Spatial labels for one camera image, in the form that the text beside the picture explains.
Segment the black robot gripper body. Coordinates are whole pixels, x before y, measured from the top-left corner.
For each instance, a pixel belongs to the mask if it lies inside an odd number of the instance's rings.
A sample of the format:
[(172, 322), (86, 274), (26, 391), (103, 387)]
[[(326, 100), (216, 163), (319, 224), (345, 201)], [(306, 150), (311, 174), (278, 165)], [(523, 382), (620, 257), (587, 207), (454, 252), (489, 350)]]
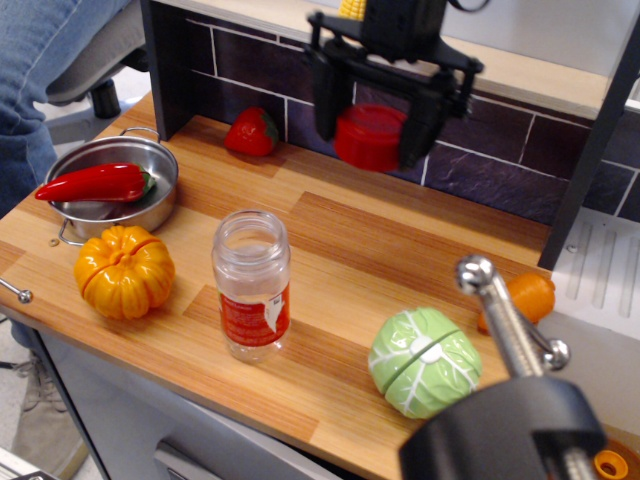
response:
[(468, 112), (475, 77), (484, 65), (442, 39), (441, 28), (449, 6), (469, 13), (481, 9), (467, 9), (458, 1), (368, 1), (363, 21), (316, 11), (308, 16), (311, 39), (305, 48), (341, 58), (353, 85), (361, 81), (404, 97), (409, 80), (415, 78), (376, 66), (371, 59), (378, 57), (391, 64), (406, 61), (433, 65), (436, 72), (430, 77), (454, 75), (456, 97), (449, 117), (462, 117)]

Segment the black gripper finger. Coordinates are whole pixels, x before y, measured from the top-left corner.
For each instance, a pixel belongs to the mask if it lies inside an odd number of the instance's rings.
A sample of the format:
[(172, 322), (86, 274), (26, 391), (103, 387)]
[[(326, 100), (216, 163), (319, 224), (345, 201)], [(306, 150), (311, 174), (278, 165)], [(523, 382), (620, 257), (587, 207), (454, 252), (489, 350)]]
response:
[(345, 62), (322, 50), (305, 48), (312, 73), (315, 128), (330, 141), (336, 133), (338, 116), (352, 103), (353, 80)]
[(399, 165), (411, 169), (433, 147), (456, 97), (453, 74), (435, 74), (426, 80), (410, 79), (405, 90), (408, 116), (399, 143)]

